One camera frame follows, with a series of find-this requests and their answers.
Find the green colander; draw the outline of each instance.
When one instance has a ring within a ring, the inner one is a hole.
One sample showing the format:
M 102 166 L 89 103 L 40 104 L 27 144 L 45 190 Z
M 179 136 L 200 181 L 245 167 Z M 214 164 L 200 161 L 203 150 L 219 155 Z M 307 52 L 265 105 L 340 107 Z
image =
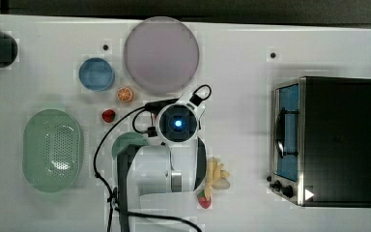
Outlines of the green colander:
M 37 190 L 69 187 L 82 165 L 83 135 L 67 113 L 46 109 L 35 114 L 23 133 L 23 174 Z

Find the wire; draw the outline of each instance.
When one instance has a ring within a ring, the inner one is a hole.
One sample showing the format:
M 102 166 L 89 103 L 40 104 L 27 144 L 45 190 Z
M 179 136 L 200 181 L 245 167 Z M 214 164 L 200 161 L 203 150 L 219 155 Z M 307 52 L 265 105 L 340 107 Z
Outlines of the wire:
M 109 211 L 109 218 L 108 218 L 108 223 L 107 223 L 107 232 L 110 231 L 110 228 L 111 228 L 111 219 L 112 219 L 112 216 L 113 216 L 113 207 L 111 205 L 111 195 L 112 195 L 112 190 L 111 190 L 111 187 L 110 185 L 106 182 L 106 180 L 104 180 L 104 178 L 100 175 L 100 173 L 98 172 L 98 169 L 96 167 L 96 159 L 98 158 L 98 154 L 99 154 L 99 150 L 101 148 L 101 145 L 103 144 L 104 140 L 106 139 L 107 135 L 109 135 L 116 127 L 117 125 L 119 125 L 123 120 L 125 120 L 129 115 L 131 115 L 132 113 L 140 110 L 140 109 L 144 109 L 144 106 L 142 107 L 139 107 L 139 108 L 136 108 L 134 110 L 132 110 L 130 113 L 126 114 L 123 118 L 121 118 L 115 125 L 113 125 L 113 127 L 111 127 L 111 129 L 109 129 L 109 131 L 104 135 L 104 137 L 101 139 L 101 142 L 98 146 L 98 149 L 96 149 L 95 151 L 95 155 L 93 157 L 93 169 L 95 171 L 95 177 L 96 178 L 99 178 L 103 183 L 104 185 L 106 186 L 108 192 L 109 192 L 109 197 L 107 198 L 107 202 L 109 202 L 109 205 L 110 205 L 110 211 Z
M 204 84 L 204 85 L 201 85 L 199 86 L 196 90 L 194 90 L 193 94 L 196 94 L 201 88 L 203 87 L 207 87 L 209 88 L 210 90 L 210 93 L 207 97 L 205 97 L 204 99 L 202 99 L 202 101 L 205 101 L 207 100 L 211 93 L 212 93 L 212 89 L 210 87 L 210 85 L 207 85 L 207 84 Z M 104 135 L 104 137 L 101 139 L 101 142 L 98 146 L 98 148 L 96 149 L 95 151 L 95 155 L 93 157 L 93 169 L 95 171 L 95 177 L 96 178 L 99 178 L 103 183 L 104 185 L 106 186 L 107 188 L 107 191 L 109 192 L 109 197 L 107 198 L 107 202 L 109 203 L 109 206 L 110 206 L 110 210 L 109 210 L 109 217 L 108 217 L 108 222 L 107 222 L 107 232 L 110 232 L 110 229 L 111 229 L 111 220 L 113 218 L 113 206 L 112 206 L 112 190 L 111 190 L 111 187 L 110 185 L 107 183 L 106 180 L 104 180 L 104 178 L 100 175 L 100 173 L 98 172 L 98 169 L 97 169 L 97 166 L 96 166 L 96 160 L 98 158 L 98 154 L 99 154 L 99 150 L 101 148 L 101 145 L 103 144 L 104 140 L 106 139 L 106 137 L 123 121 L 125 120 L 129 115 L 131 115 L 132 113 L 136 112 L 140 110 L 139 112 L 137 112 L 137 114 L 134 116 L 133 120 L 132 120 L 132 127 L 133 129 L 138 132 L 138 133 L 143 133 L 141 131 L 139 131 L 136 127 L 135 127 L 135 120 L 137 119 L 137 117 L 143 113 L 145 110 L 145 106 L 141 106 L 141 107 L 138 107 L 134 110 L 132 110 L 131 112 L 129 112 L 128 114 L 126 114 L 123 118 L 121 118 L 115 125 L 113 125 L 113 127 L 111 127 L 111 129 L 109 129 L 109 131 Z M 152 125 L 153 124 L 153 116 L 152 116 L 152 113 L 150 114 L 150 117 L 152 119 Z M 114 210 L 120 212 L 120 209 L 119 208 L 115 208 Z M 140 214 L 140 213 L 134 213 L 134 212 L 128 212 L 128 216 L 130 217 L 138 217 L 138 218 L 156 218 L 156 219 L 168 219 L 168 220 L 176 220 L 176 221 L 179 221 L 181 223 L 184 223 L 184 224 L 187 224 L 189 226 L 191 226 L 192 228 L 194 228 L 195 230 L 197 230 L 197 232 L 202 232 L 201 229 L 194 223 L 192 223 L 191 221 L 189 220 L 185 220 L 185 219 L 182 219 L 180 217 L 170 217 L 170 216 L 158 216 L 158 215 L 148 215 L 148 214 Z
M 152 112 L 150 112 L 150 120 L 152 120 L 152 127 L 154 127 L 155 123 L 153 123 L 153 113 Z
M 134 116 L 133 121 L 131 122 L 131 125 L 132 125 L 134 131 L 136 131 L 136 132 L 138 132 L 138 133 L 145 133 L 144 131 L 140 131 L 140 130 L 138 130 L 138 129 L 135 127 L 135 120 L 136 120 L 137 117 L 138 117 L 141 113 L 143 113 L 144 111 L 146 111 L 146 109 L 143 109 L 143 110 L 139 111 L 139 112 Z
M 117 207 L 116 207 L 114 210 L 117 211 L 117 212 L 120 212 L 120 209 L 117 208 Z M 201 229 L 200 229 L 200 227 L 198 227 L 198 225 L 192 223 L 192 222 L 189 221 L 189 220 L 182 219 L 182 218 L 180 218 L 180 217 L 148 215 L 148 214 L 141 214 L 141 213 L 136 213 L 136 212 L 128 212 L 128 216 L 130 216 L 130 217 L 138 217 L 138 218 L 155 218 L 155 219 L 176 220 L 176 221 L 179 221 L 179 222 L 181 222 L 181 223 L 184 223 L 184 224 L 187 224 L 187 225 L 191 226 L 191 227 L 194 228 L 197 232 L 202 232 Z
M 210 92 L 209 92 L 209 95 L 208 95 L 207 97 L 205 97 L 204 99 L 202 99 L 202 101 L 207 100 L 207 99 L 211 96 L 212 89 L 211 89 L 211 86 L 210 86 L 210 85 L 208 85 L 208 84 L 200 85 L 196 90 L 194 90 L 194 92 L 192 92 L 192 94 L 197 94 L 197 92 L 198 92 L 200 89 L 204 88 L 204 87 L 209 88 Z

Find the small red item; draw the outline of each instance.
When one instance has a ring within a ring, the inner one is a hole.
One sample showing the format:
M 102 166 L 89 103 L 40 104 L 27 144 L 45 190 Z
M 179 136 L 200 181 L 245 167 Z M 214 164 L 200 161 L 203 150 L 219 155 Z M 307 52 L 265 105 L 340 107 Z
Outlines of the small red item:
M 106 123 L 111 123 L 113 122 L 114 118 L 116 117 L 116 113 L 114 112 L 113 109 L 107 109 L 101 114 L 101 118 L 104 120 Z
M 208 209 L 211 206 L 211 200 L 206 199 L 206 196 L 203 190 L 200 193 L 198 193 L 197 198 L 198 198 L 198 203 L 200 203 L 201 207 L 203 207 L 204 209 Z

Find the toaster oven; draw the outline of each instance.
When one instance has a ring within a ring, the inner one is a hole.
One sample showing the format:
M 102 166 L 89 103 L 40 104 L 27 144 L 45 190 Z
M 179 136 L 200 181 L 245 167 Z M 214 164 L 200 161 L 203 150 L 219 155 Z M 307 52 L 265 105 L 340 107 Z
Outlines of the toaster oven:
M 371 208 L 371 79 L 304 76 L 273 90 L 272 192 Z

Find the small blue dish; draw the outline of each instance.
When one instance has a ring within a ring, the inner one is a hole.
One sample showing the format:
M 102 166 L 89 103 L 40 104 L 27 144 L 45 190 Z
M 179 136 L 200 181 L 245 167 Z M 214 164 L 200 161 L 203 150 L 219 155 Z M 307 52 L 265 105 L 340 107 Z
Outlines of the small blue dish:
M 80 67 L 79 79 L 86 88 L 103 91 L 113 84 L 114 72 L 105 60 L 91 58 Z

